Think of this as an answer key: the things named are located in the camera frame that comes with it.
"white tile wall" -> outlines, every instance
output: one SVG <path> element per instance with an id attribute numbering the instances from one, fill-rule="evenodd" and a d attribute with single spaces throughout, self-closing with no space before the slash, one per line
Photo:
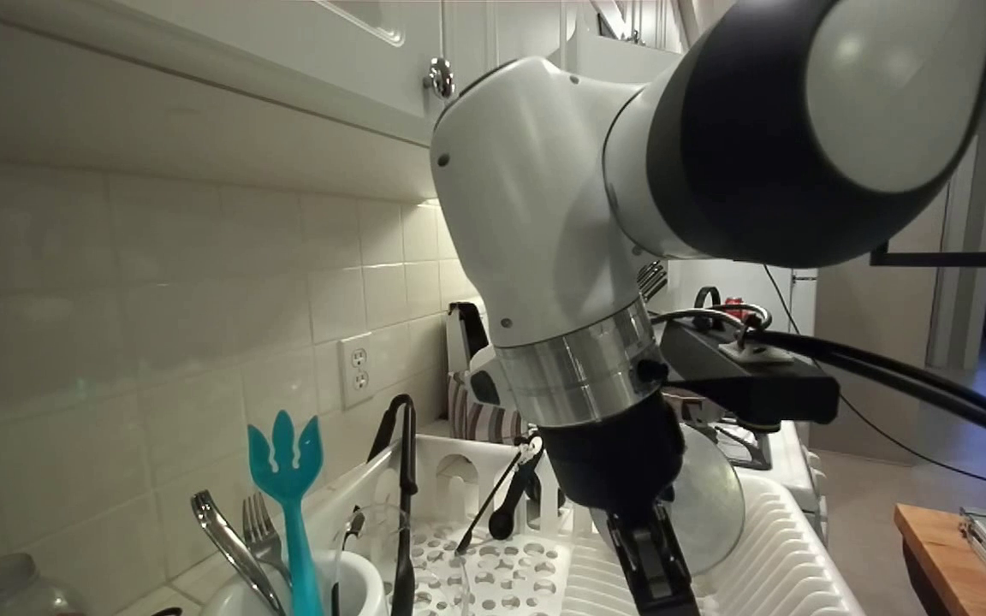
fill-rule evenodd
<path id="1" fill-rule="evenodd" d="M 472 295 L 433 202 L 0 164 L 0 550 L 117 613 L 212 546 L 189 495 L 239 515 L 247 421 L 322 413 L 326 483 L 386 401 L 440 402 L 440 313 Z M 374 331 L 376 398 L 338 401 Z"/>

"white dish drying rack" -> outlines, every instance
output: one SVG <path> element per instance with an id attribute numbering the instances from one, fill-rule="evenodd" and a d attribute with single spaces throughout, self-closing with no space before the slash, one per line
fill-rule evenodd
<path id="1" fill-rule="evenodd" d="M 518 449 L 418 433 L 418 495 L 410 499 L 414 613 L 531 613 L 625 616 L 633 598 L 621 570 L 579 506 L 562 506 L 551 466 L 538 466 L 540 512 L 518 519 L 510 540 L 492 540 L 487 519 L 464 559 L 455 540 Z M 395 550 L 395 446 L 348 472 L 306 519 L 310 543 L 335 546 L 353 506 L 365 512 L 348 550 L 368 559 L 386 584 Z M 696 576 L 705 616 L 859 616 L 859 603 L 807 527 L 790 493 L 765 477 L 739 477 L 747 527 L 732 553 Z"/>

